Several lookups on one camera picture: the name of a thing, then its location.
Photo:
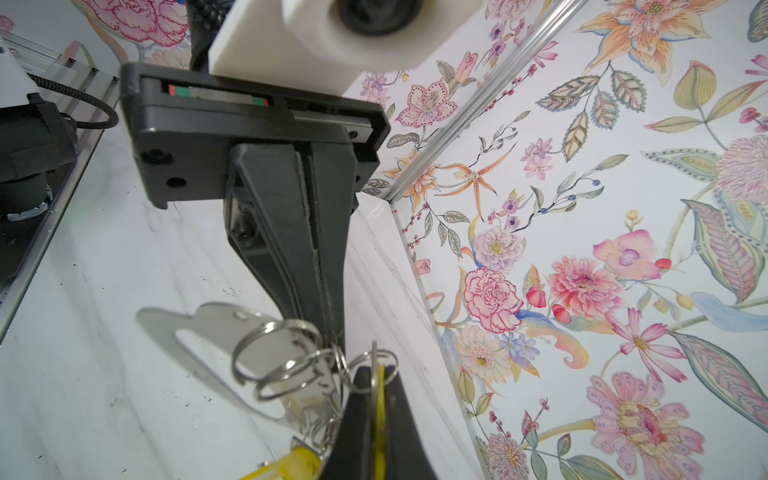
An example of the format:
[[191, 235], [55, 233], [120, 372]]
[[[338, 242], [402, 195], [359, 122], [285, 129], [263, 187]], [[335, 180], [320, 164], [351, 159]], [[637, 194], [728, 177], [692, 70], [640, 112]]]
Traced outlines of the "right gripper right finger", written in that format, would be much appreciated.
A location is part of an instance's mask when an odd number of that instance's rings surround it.
[[397, 374], [384, 388], [387, 480], [436, 480]]

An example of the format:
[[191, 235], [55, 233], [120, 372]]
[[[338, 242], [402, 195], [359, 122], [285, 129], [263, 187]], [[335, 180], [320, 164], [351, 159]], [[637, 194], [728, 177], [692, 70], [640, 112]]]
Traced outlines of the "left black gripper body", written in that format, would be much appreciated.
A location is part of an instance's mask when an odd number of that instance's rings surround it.
[[340, 143], [361, 189], [390, 133], [376, 103], [148, 63], [120, 69], [120, 103], [149, 201], [221, 199], [238, 144]]

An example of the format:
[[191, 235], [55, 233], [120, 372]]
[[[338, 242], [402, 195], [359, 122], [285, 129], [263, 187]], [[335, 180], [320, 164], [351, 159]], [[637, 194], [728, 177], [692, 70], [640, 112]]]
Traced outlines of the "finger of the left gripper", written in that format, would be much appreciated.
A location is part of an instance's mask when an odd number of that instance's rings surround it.
[[357, 160], [349, 144], [312, 142], [310, 149], [307, 193], [322, 311], [320, 326], [327, 344], [344, 348], [344, 264]]
[[230, 150], [225, 227], [240, 259], [285, 320], [304, 320], [327, 344], [317, 170], [320, 142], [239, 144]]

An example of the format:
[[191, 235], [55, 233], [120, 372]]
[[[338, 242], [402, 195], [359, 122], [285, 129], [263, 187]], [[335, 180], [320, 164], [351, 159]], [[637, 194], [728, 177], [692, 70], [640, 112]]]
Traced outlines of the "large yellow key tag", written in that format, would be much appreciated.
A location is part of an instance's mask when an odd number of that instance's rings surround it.
[[[371, 367], [372, 409], [373, 421], [373, 478], [385, 479], [386, 459], [386, 432], [385, 432], [385, 404], [384, 388], [392, 382], [398, 374], [395, 366], [379, 365]], [[319, 475], [327, 461], [310, 447], [299, 444], [291, 451], [271, 463], [267, 462], [248, 474], [248, 479], [319, 479]]]

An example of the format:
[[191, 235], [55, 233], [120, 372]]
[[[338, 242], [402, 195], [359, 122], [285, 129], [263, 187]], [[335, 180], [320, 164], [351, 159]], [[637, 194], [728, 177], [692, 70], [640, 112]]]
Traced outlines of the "steel key holder plate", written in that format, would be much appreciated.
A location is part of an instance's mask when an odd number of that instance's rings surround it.
[[147, 307], [136, 320], [187, 373], [262, 420], [309, 437], [341, 413], [335, 352], [307, 321], [217, 302], [191, 315]]

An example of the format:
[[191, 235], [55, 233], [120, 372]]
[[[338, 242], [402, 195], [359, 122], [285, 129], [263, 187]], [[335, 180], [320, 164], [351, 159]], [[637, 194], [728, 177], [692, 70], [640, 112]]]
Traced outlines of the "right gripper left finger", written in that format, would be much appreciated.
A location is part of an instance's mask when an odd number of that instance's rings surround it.
[[371, 480], [373, 478], [372, 373], [370, 367], [360, 367], [352, 383], [342, 415], [338, 435], [333, 444], [320, 480]]

